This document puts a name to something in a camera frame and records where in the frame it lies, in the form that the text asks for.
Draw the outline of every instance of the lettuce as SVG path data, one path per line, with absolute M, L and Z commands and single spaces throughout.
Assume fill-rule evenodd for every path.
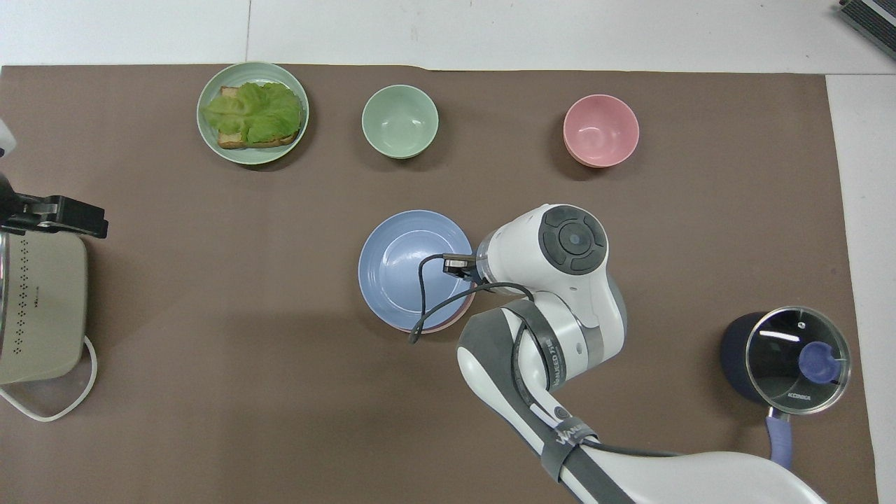
M 202 107 L 202 116 L 224 135 L 240 133 L 243 142 L 269 142 L 290 136 L 302 122 L 302 107 L 281 83 L 245 83 L 237 96 L 219 96 Z

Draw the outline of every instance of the blue bowl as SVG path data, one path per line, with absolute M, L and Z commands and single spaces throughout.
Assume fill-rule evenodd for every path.
M 358 284 L 367 306 L 383 322 L 410 331 L 420 318 L 420 261 L 433 254 L 471 254 L 470 242 L 451 219 L 428 210 L 408 210 L 374 229 L 358 260 Z M 442 261 L 423 267 L 426 309 L 472 287 L 442 272 Z M 472 295 L 435 312 L 424 324 L 432 332 L 450 325 L 470 305 Z

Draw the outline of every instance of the bread slice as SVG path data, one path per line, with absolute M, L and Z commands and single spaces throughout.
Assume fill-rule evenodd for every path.
M 221 96 L 237 96 L 237 89 L 230 86 L 221 86 Z M 284 136 L 283 138 L 274 138 L 269 142 L 256 142 L 256 143 L 246 143 L 243 142 L 243 136 L 238 131 L 236 133 L 230 135 L 224 135 L 222 132 L 218 132 L 218 145 L 222 149 L 264 149 L 267 147 L 280 147 L 281 145 L 289 145 L 296 140 L 296 135 L 298 135 L 298 131 L 293 133 L 290 136 Z

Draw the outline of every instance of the purple handle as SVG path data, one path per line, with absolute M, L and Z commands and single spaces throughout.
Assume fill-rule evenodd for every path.
M 790 433 L 790 422 L 774 416 L 765 417 L 765 428 L 769 431 L 771 441 L 771 461 L 785 469 L 790 468 L 793 460 L 793 436 Z

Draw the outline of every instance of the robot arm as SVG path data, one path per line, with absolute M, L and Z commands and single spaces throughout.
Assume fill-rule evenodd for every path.
M 457 357 L 473 392 L 582 502 L 823 502 L 758 456 L 658 458 L 593 448 L 601 446 L 597 435 L 550 392 L 622 347 L 625 306 L 607 275 L 607 257 L 599 222 L 570 205 L 544 205 L 483 242 L 480 277 L 521 284 L 535 300 L 512 301 L 464 327 Z

